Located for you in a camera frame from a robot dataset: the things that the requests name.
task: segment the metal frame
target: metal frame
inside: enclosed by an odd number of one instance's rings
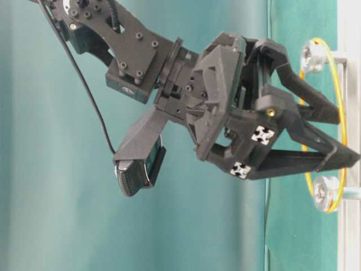
[[[361,150],[361,17],[353,0],[338,0],[338,50],[347,55],[343,82],[349,146]],[[361,187],[360,162],[348,174],[348,187]],[[338,212],[338,271],[361,270],[361,202],[343,200]]]

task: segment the brass screw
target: brass screw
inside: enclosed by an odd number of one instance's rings
[[[276,110],[274,110],[273,108],[268,109],[266,113],[268,117],[276,116]]]

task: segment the yellow ring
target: yellow ring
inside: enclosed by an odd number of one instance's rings
[[[321,44],[325,49],[327,59],[328,59],[329,65],[330,65],[332,80],[333,80],[333,84],[334,84],[334,90],[336,92],[337,104],[338,104],[338,108],[339,108],[342,144],[347,146],[346,111],[345,111],[344,100],[342,98],[341,84],[340,84],[340,78],[339,78],[338,72],[337,72],[337,66],[336,66],[336,63],[334,62],[334,58],[332,56],[331,50],[330,50],[329,46],[327,45],[327,43],[321,38],[313,38],[312,41],[315,44]],[[302,68],[301,68],[301,72],[300,72],[300,78],[305,79],[305,73],[303,72]],[[304,105],[305,101],[301,99],[300,104]],[[302,145],[302,151],[306,152],[307,146]],[[310,172],[305,173],[305,177],[306,177],[306,181],[307,181],[307,186],[310,190],[310,194],[313,197],[314,196],[314,187],[313,187],[311,173]],[[337,207],[340,205],[340,202],[344,195],[344,188],[346,185],[346,177],[347,177],[347,169],[343,168],[340,170],[340,180],[341,181],[340,181],[340,187],[338,188],[337,199],[331,204],[330,208],[326,211],[326,213],[333,213],[337,209]]]

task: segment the green wall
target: green wall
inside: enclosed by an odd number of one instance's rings
[[[272,38],[288,49],[293,69],[298,72],[302,45],[313,37],[324,38],[337,50],[336,0],[269,0]],[[328,68],[307,80],[330,100],[334,90]],[[279,80],[273,83],[280,86]],[[316,125],[337,137],[331,125]],[[300,150],[288,135],[278,147]],[[324,176],[335,172],[320,173]],[[277,271],[337,270],[337,215],[318,212],[308,193],[304,176],[274,178],[270,181],[270,205],[266,243],[270,249],[270,268]]]
[[[262,0],[124,0],[149,28],[200,51],[222,30],[265,37]],[[81,83],[39,7],[1,13],[0,270],[261,270],[264,182],[196,160],[169,125],[154,190],[126,199]],[[76,57],[115,145],[145,111]]]

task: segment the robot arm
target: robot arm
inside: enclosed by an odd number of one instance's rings
[[[338,108],[292,71],[285,47],[274,41],[222,33],[197,54],[181,39],[171,42],[151,32],[114,1],[47,5],[64,40],[108,67],[110,88],[141,103],[158,89],[154,109],[132,126],[113,158],[127,196],[154,186],[165,155],[161,132],[169,120],[187,128],[199,160],[241,179],[340,169],[360,158],[308,123],[338,124]],[[274,72],[309,106],[273,87]],[[273,150],[285,130],[316,151]],[[223,131],[228,146],[216,143]]]

